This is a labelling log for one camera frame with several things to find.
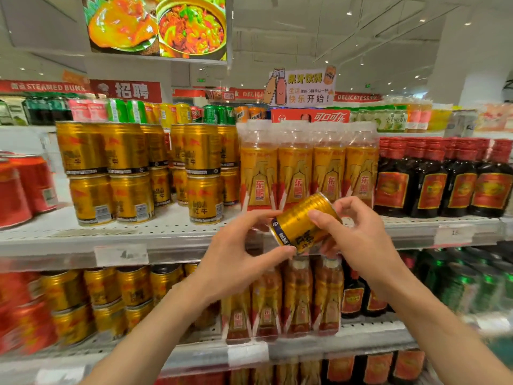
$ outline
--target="person's right hand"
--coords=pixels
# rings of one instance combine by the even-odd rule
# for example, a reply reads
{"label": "person's right hand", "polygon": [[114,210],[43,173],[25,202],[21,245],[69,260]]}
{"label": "person's right hand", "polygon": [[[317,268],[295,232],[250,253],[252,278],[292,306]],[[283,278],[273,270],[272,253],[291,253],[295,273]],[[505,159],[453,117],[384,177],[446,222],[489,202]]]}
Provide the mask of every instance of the person's right hand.
{"label": "person's right hand", "polygon": [[321,246],[321,253],[333,258],[341,252],[373,290],[386,294],[385,287],[410,271],[395,250],[380,216],[355,196],[339,199],[333,207],[339,216],[353,219],[355,226],[345,227],[328,213],[311,210],[311,221],[331,235]]}

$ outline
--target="price tag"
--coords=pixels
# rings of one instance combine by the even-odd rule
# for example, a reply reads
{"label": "price tag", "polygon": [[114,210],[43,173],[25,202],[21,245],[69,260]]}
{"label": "price tag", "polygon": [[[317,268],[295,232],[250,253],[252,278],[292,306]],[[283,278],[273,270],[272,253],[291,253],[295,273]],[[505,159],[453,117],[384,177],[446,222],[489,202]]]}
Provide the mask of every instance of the price tag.
{"label": "price tag", "polygon": [[240,367],[269,362],[269,345],[266,342],[248,342],[228,346],[228,366]]}
{"label": "price tag", "polygon": [[147,265],[149,263],[145,244],[95,246],[94,256],[98,267]]}
{"label": "price tag", "polygon": [[82,381],[86,367],[40,369],[35,385],[75,385]]}
{"label": "price tag", "polygon": [[477,227],[473,224],[441,225],[434,234],[434,246],[463,246],[472,243]]}

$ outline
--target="digital screen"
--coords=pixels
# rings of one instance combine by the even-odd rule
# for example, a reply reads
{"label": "digital screen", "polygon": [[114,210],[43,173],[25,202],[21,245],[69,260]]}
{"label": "digital screen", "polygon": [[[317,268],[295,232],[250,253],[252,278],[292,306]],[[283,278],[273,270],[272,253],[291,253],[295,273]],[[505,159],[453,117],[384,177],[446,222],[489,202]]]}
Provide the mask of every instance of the digital screen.
{"label": "digital screen", "polygon": [[226,0],[82,0],[93,52],[226,61]]}

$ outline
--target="hand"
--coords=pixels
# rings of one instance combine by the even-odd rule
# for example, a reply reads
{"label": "hand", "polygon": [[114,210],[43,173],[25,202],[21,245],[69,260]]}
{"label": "hand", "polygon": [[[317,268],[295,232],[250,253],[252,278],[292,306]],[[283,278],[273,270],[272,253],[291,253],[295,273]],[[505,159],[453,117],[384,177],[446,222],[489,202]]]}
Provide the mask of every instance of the hand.
{"label": "hand", "polygon": [[241,214],[213,238],[200,265],[191,275],[202,284],[208,303],[245,290],[263,272],[296,255],[294,246],[279,246],[256,257],[244,243],[252,227],[270,223],[281,211],[253,210]]}
{"label": "hand", "polygon": [[354,227],[345,227],[333,216],[318,210],[308,213],[311,221],[330,233],[321,246],[321,252],[334,258],[341,252],[349,263],[372,287],[383,291],[385,287],[410,273],[385,231],[380,216],[355,196],[344,197],[333,204],[337,214],[348,215]]}

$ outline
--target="green can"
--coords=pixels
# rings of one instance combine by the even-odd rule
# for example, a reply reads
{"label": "green can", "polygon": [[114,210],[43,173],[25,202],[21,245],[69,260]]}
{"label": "green can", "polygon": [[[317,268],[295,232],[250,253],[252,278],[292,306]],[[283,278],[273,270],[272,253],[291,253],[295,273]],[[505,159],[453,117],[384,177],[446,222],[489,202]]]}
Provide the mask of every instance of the green can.
{"label": "green can", "polygon": [[228,108],[222,105],[217,106],[217,124],[227,125],[228,123]]}
{"label": "green can", "polygon": [[129,122],[127,105],[123,100],[120,98],[110,98],[106,106],[110,122]]}
{"label": "green can", "polygon": [[128,122],[136,124],[147,124],[148,118],[146,116],[146,109],[144,103],[139,100],[127,101]]}
{"label": "green can", "polygon": [[217,107],[214,105],[205,105],[203,107],[203,123],[217,124],[219,117],[217,116]]}
{"label": "green can", "polygon": [[478,291],[471,305],[471,313],[491,311],[499,303],[504,277],[499,270],[484,263],[473,265],[472,268],[481,275],[478,280]]}
{"label": "green can", "polygon": [[483,263],[485,265],[491,265],[495,261],[499,261],[500,257],[498,258],[494,254],[482,250],[480,248],[475,247],[464,247],[463,251],[467,254],[470,254],[475,260],[477,260],[479,263]]}
{"label": "green can", "polygon": [[450,262],[441,275],[437,297],[456,315],[466,315],[479,289],[479,273],[469,266]]}
{"label": "green can", "polygon": [[231,126],[234,126],[235,122],[236,122],[234,108],[233,107],[226,107],[226,112],[227,112],[227,115],[228,115],[228,122],[227,122],[227,124],[229,124]]}
{"label": "green can", "polygon": [[497,309],[513,310],[513,265],[505,261],[495,261],[493,266],[502,273],[504,278],[504,285],[499,295]]}
{"label": "green can", "polygon": [[430,291],[435,293],[440,284],[440,271],[448,262],[449,257],[445,251],[428,248],[418,255],[413,272]]}

